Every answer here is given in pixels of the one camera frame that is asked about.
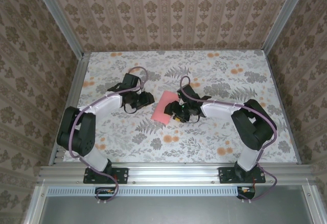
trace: metal rail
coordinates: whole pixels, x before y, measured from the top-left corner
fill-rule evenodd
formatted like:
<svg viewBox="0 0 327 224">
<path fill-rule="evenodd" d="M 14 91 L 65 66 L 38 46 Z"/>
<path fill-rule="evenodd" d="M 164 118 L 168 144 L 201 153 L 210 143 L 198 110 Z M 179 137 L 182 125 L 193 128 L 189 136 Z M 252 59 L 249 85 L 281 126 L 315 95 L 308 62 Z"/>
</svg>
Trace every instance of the metal rail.
<svg viewBox="0 0 327 224">
<path fill-rule="evenodd" d="M 243 186 L 249 184 L 220 184 L 219 167 L 233 164 L 162 164 L 162 163 L 115 163 L 113 167 L 129 168 L 128 184 L 136 186 Z M 314 184 L 309 165 L 266 163 L 262 166 L 278 179 L 278 185 Z M 39 186 L 93 186 L 83 184 L 85 166 L 79 162 L 58 163 L 41 168 Z M 273 178 L 266 175 L 266 183 Z"/>
</svg>

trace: robotic arm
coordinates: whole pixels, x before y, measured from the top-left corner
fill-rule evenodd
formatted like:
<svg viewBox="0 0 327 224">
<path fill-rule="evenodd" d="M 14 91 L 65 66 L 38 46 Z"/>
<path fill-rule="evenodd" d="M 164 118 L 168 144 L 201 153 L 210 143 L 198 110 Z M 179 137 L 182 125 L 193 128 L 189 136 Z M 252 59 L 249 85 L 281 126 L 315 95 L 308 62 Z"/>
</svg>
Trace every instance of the robotic arm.
<svg viewBox="0 0 327 224">
<path fill-rule="evenodd" d="M 256 168 L 256 164 L 261 156 L 262 148 L 273 136 L 273 130 L 270 125 L 261 116 L 249 112 L 244 108 L 235 105 L 230 106 L 206 102 L 206 100 L 211 97 L 204 96 L 200 98 L 189 84 L 182 87 L 182 89 L 188 96 L 196 100 L 203 100 L 203 102 L 188 98 L 181 89 L 179 89 L 177 91 L 178 96 L 184 103 L 179 104 L 175 101 L 168 104 L 165 109 L 165 114 L 173 116 L 173 119 L 184 123 L 189 121 L 191 115 L 199 116 L 199 118 L 216 117 L 233 122 L 245 146 L 235 163 L 233 171 L 222 175 L 221 179 L 225 179 L 226 182 L 232 180 L 239 182 L 253 181 L 254 172 L 259 172 L 259 175 L 261 174 L 261 171 L 258 171 Z M 276 124 L 257 101 L 250 99 L 242 105 L 261 113 L 276 129 Z"/>
<path fill-rule="evenodd" d="M 69 135 L 73 128 L 73 123 L 77 115 L 89 107 L 80 117 L 75 128 L 72 143 L 73 154 L 80 156 L 80 159 L 92 166 L 99 172 L 104 172 L 111 175 L 111 161 L 104 157 L 95 147 L 96 124 L 105 118 L 112 111 L 126 106 L 137 110 L 144 106 L 154 103 L 154 98 L 151 93 L 141 91 L 128 91 L 127 89 L 137 88 L 140 82 L 139 77 L 126 73 L 122 83 L 118 83 L 114 87 L 108 89 L 105 98 L 100 99 L 94 106 L 82 106 L 79 108 L 68 107 L 62 117 L 62 122 L 58 131 L 58 145 L 69 150 Z"/>
</svg>

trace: black mounting plate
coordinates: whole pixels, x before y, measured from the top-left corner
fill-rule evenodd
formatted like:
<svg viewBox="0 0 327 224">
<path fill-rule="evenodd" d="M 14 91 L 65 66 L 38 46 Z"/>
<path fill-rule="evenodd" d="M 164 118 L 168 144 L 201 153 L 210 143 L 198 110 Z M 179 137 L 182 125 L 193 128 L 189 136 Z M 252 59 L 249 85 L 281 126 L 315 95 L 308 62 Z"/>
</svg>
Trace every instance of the black mounting plate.
<svg viewBox="0 0 327 224">
<path fill-rule="evenodd" d="M 128 168 L 112 168 L 111 176 L 117 180 L 119 184 L 127 184 Z M 106 176 L 95 173 L 90 168 L 86 168 L 84 172 L 84 184 L 114 184 L 114 182 Z"/>
<path fill-rule="evenodd" d="M 250 183 L 253 184 L 254 180 L 255 183 L 265 183 L 266 178 L 264 172 L 259 168 L 255 167 L 251 170 L 251 174 L 245 178 L 242 182 L 239 178 L 235 175 L 235 168 L 234 167 L 220 167 L 218 168 L 218 176 L 219 181 L 221 184 L 232 184 L 232 183 Z"/>
</svg>

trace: cable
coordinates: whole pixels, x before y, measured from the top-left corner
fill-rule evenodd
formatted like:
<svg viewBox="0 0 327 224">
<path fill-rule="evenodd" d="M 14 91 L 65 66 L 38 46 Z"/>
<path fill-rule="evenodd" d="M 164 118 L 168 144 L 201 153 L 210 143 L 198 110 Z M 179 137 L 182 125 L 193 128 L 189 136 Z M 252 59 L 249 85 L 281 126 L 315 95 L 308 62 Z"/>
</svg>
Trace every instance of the cable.
<svg viewBox="0 0 327 224">
<path fill-rule="evenodd" d="M 128 112 L 126 111 L 126 106 L 124 105 L 124 111 L 125 111 L 127 114 L 134 114 L 134 113 L 137 112 L 137 109 L 135 109 L 135 111 L 133 111 L 132 113 L 128 113 Z"/>
<path fill-rule="evenodd" d="M 200 121 L 200 116 L 198 116 L 198 120 L 196 122 L 186 122 L 186 123 L 197 123 Z"/>
<path fill-rule="evenodd" d="M 93 168 L 90 164 L 88 164 L 86 161 L 84 161 L 82 158 L 80 158 L 80 155 L 74 155 L 73 154 L 73 150 L 72 150 L 73 135 L 74 135 L 74 131 L 75 131 L 75 128 L 77 126 L 78 120 L 81 118 L 81 116 L 83 115 L 83 113 L 85 113 L 87 110 L 89 110 L 90 108 L 92 108 L 92 106 L 95 106 L 99 102 L 101 102 L 101 101 L 103 101 L 103 100 L 105 100 L 105 99 L 107 99 L 107 98 L 109 98 L 109 97 L 111 97 L 113 95 L 125 93 L 125 92 L 128 92 L 128 91 L 134 91 L 135 89 L 138 89 L 138 88 L 141 88 L 142 89 L 144 87 L 144 84 L 148 81 L 148 71 L 144 67 L 142 67 L 142 66 L 136 66 L 136 67 L 131 68 L 128 71 L 128 73 L 130 73 L 133 69 L 136 69 L 136 68 L 139 68 L 139 69 L 142 69 L 142 70 L 145 71 L 146 78 L 145 78 L 145 81 L 144 82 L 142 82 L 141 79 L 140 79 L 140 82 L 141 83 L 140 83 L 139 86 L 136 86 L 136 87 L 133 87 L 133 88 L 129 88 L 129 89 L 125 89 L 125 90 L 122 90 L 122 91 L 117 91 L 115 93 L 111 93 L 111 94 L 105 95 L 105 96 L 101 97 L 99 100 L 94 101 L 93 103 L 91 103 L 90 105 L 88 105 L 87 107 L 85 107 L 84 109 L 82 109 L 77 114 L 77 116 L 76 116 L 76 118 L 75 118 L 75 120 L 73 122 L 73 125 L 72 125 L 71 133 L 69 134 L 68 150 L 69 150 L 69 154 L 71 155 L 71 157 L 73 159 L 79 158 L 81 162 L 83 162 L 87 167 L 89 167 L 95 173 L 100 174 L 100 175 L 103 175 L 103 176 L 106 176 L 106 177 L 110 178 L 115 183 L 115 185 L 116 185 L 116 191 L 113 194 L 113 196 L 109 199 L 109 201 L 111 201 L 113 199 L 113 197 L 115 197 L 117 195 L 117 193 L 118 193 L 118 190 L 119 190 L 118 182 L 111 175 L 106 174 L 106 173 L 103 173 L 103 172 L 100 172 L 97 169 Z"/>
<path fill-rule="evenodd" d="M 270 146 L 272 143 L 274 143 L 274 142 L 277 140 L 277 130 L 275 129 L 274 125 L 269 121 L 268 118 L 266 118 L 266 117 L 265 117 L 264 115 L 262 115 L 260 112 L 254 110 L 254 109 L 252 109 L 252 108 L 250 108 L 250 107 L 247 107 L 247 106 L 245 106 L 245 105 L 234 104 L 234 103 L 229 103 L 229 102 L 224 102 L 224 101 L 217 101 L 217 100 L 206 100 L 206 101 L 203 101 L 203 100 L 195 99 L 195 98 L 189 96 L 189 95 L 188 95 L 188 94 L 183 90 L 182 83 L 183 83 L 184 78 L 187 78 L 187 79 L 189 80 L 189 84 L 191 83 L 191 79 L 190 79 L 189 76 L 183 76 L 183 77 L 180 79 L 179 86 L 180 86 L 180 90 L 182 91 L 182 93 L 183 93 L 186 97 L 188 97 L 189 99 L 194 100 L 194 101 L 197 101 L 197 102 L 201 102 L 201 103 L 204 103 L 204 102 L 206 102 L 206 103 L 217 103 L 217 104 L 229 105 L 229 106 L 236 106 L 236 107 L 240 107 L 240 108 L 246 109 L 246 110 L 248 110 L 248 111 L 250 111 L 250 112 L 252 112 L 252 113 L 258 115 L 259 117 L 261 117 L 261 118 L 262 118 L 263 120 L 265 120 L 265 121 L 268 123 L 268 125 L 271 127 L 271 129 L 272 129 L 272 131 L 273 131 L 273 133 L 274 133 L 274 138 L 273 138 L 270 142 L 268 142 L 266 145 L 264 145 L 264 146 L 261 148 L 261 151 L 260 151 L 260 153 L 259 153 L 259 155 L 258 155 L 258 158 L 256 159 L 256 163 L 257 163 L 257 166 L 258 166 L 258 167 L 259 167 L 259 168 L 260 168 L 264 173 L 266 173 L 267 175 L 273 177 L 273 178 L 275 179 L 275 182 L 274 182 L 274 184 L 273 184 L 273 185 L 272 185 L 272 186 L 267 190 L 267 192 L 263 193 L 262 195 L 260 195 L 260 196 L 258 196 L 258 197 L 255 197 L 255 198 L 253 198 L 253 199 L 248 199 L 247 197 L 245 197 L 245 196 L 243 196 L 243 195 L 241 195 L 241 194 L 240 194 L 240 196 L 243 197 L 243 198 L 245 198 L 245 199 L 248 200 L 249 202 L 251 202 L 251 201 L 256 201 L 256 200 L 262 198 L 263 196 L 265 196 L 266 194 L 268 194 L 268 193 L 269 193 L 269 192 L 270 192 L 270 191 L 271 191 L 271 190 L 276 186 L 276 184 L 277 184 L 277 178 L 276 178 L 276 176 L 274 176 L 273 174 L 271 174 L 271 173 L 267 172 L 266 170 L 264 170 L 264 169 L 261 167 L 261 165 L 259 164 L 259 160 L 260 160 L 260 158 L 262 157 L 262 154 L 263 154 L 263 152 L 264 152 L 264 149 L 267 148 L 268 146 Z"/>
</svg>

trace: floral tablecloth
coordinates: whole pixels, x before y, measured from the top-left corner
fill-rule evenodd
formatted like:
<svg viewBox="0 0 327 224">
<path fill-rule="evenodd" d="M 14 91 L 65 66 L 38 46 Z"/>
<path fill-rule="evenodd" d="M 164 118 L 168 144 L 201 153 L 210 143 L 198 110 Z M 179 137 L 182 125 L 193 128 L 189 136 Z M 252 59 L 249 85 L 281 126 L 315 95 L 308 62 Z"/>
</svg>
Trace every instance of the floral tablecloth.
<svg viewBox="0 0 327 224">
<path fill-rule="evenodd" d="M 103 96 L 131 67 L 149 72 L 146 91 L 155 103 L 135 114 L 123 109 L 108 114 L 97 124 L 96 147 L 113 162 L 235 162 L 243 143 L 233 124 L 217 118 L 201 118 L 168 125 L 151 120 L 162 93 L 176 92 L 179 80 L 189 75 L 200 97 L 245 102 L 256 99 L 277 124 L 278 139 L 267 148 L 262 162 L 297 162 L 281 104 L 264 53 L 248 51 L 153 51 L 92 53 L 79 106 Z M 145 72 L 135 75 L 144 80 Z M 66 153 L 64 161 L 72 161 Z"/>
</svg>

